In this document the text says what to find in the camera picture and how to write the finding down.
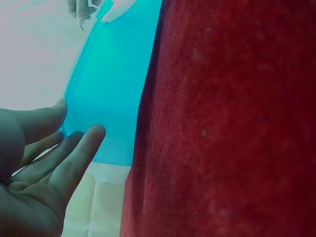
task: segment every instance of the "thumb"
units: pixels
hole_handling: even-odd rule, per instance
[[[102,23],[112,22],[125,14],[137,0],[116,0],[111,9],[101,19]]]
[[[77,20],[79,25],[83,25],[88,9],[88,0],[77,0]]]

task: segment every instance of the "finger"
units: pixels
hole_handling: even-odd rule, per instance
[[[24,155],[20,168],[23,168],[24,166],[32,163],[44,151],[52,148],[63,140],[64,137],[62,133],[60,131],[57,131],[49,137],[45,137],[38,142],[27,145],[24,150]]]
[[[95,6],[99,6],[101,4],[101,0],[91,0],[91,2]]]
[[[26,144],[31,144],[50,136],[61,127],[67,114],[67,105],[62,99],[51,108],[3,111],[20,124]]]
[[[39,182],[40,183],[44,183],[44,184],[48,184],[49,179],[51,177],[51,175],[53,174],[54,171],[50,172],[49,174],[47,174],[44,178],[42,178]]]
[[[88,0],[77,0],[77,18],[80,25],[85,21],[88,9]]]
[[[83,134],[75,132],[60,143],[53,150],[35,160],[30,165],[12,177],[14,181],[23,181],[28,184],[39,182],[43,177],[52,172],[78,145]]]
[[[135,3],[137,0],[130,0],[128,2],[120,2],[115,1],[111,7],[111,9],[102,17],[101,22],[107,23],[112,22],[125,14]]]
[[[68,204],[104,137],[103,127],[91,127],[78,146],[51,175],[48,184],[57,192],[65,205]]]
[[[67,1],[68,12],[70,13],[70,15],[72,15],[73,17],[77,17],[77,12],[76,12],[77,3],[76,3],[76,0],[66,0],[66,1]]]

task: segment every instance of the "red cloth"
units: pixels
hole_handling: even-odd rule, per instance
[[[316,236],[315,73],[315,0],[165,1],[121,236]]]

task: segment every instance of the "palm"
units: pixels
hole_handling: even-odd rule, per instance
[[[3,133],[6,134],[1,126],[0,111],[0,135]],[[0,169],[0,210],[5,210],[6,223],[5,228],[1,229],[0,226],[0,236],[61,235],[69,199],[100,146],[104,137],[102,133],[103,129],[94,127],[84,137],[82,133],[76,132],[64,140],[59,132],[55,132],[27,145],[25,149],[17,146],[16,150],[8,149],[10,146],[2,146],[0,139],[0,155],[10,158],[5,159],[4,156],[3,159],[0,156],[0,162],[6,165],[0,166],[4,168]],[[16,143],[23,144],[18,137],[15,139]],[[54,148],[36,159],[52,147]],[[13,157],[19,150],[24,151],[22,159]],[[12,158],[19,161],[19,165],[12,165],[16,163]],[[19,171],[9,177],[3,175],[8,174],[4,170],[9,170],[9,173]]]

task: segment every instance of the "fingernail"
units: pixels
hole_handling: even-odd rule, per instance
[[[79,23],[79,25],[83,25],[83,23],[84,23],[84,20],[85,20],[85,17],[78,17],[78,23]]]
[[[66,104],[65,98],[61,98],[57,101],[57,103],[54,106],[62,106]]]

